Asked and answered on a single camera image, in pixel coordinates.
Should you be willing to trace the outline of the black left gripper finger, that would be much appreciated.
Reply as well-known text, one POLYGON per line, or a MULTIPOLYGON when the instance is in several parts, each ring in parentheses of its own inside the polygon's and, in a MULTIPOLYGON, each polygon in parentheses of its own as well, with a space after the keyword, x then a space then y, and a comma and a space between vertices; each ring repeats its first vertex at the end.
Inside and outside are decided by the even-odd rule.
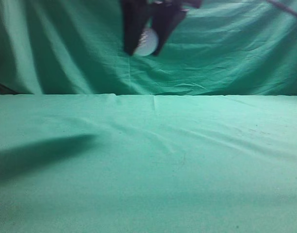
POLYGON ((158 45, 153 52, 158 56, 175 28, 185 19, 187 10, 183 9, 182 0, 163 0, 155 2, 151 28, 158 36, 158 45))

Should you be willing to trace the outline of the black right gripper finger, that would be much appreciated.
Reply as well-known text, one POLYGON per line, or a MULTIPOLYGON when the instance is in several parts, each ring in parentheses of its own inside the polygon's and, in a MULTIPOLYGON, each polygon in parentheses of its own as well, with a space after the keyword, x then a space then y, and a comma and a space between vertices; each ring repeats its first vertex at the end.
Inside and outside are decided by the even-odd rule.
POLYGON ((123 18, 123 50, 133 56, 153 7, 147 0, 122 0, 121 11, 123 18))

